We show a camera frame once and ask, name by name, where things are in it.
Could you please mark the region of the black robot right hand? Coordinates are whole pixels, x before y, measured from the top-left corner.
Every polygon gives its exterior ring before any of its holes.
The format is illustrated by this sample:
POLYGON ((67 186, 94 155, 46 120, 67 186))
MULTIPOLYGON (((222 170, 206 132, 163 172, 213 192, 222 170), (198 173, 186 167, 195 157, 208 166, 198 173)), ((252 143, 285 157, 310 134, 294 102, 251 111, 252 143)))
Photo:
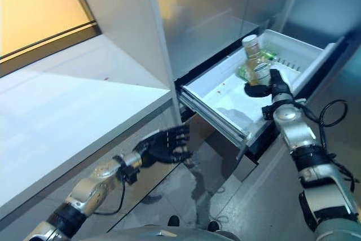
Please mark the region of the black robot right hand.
POLYGON ((294 104, 294 96, 290 87, 277 69, 270 69, 268 85, 252 86, 250 83, 245 83, 244 91, 251 100, 257 100, 263 106, 270 106, 274 103, 294 104))

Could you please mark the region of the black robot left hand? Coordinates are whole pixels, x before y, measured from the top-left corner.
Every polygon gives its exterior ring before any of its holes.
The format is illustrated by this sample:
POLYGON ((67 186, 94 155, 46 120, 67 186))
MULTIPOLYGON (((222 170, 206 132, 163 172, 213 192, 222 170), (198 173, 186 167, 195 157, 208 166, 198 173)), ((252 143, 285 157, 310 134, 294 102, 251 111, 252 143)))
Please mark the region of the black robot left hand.
POLYGON ((190 126, 183 124, 154 132, 142 139, 133 151, 140 155, 142 168, 149 168, 156 162, 176 164, 193 155, 187 148, 189 140, 190 126))

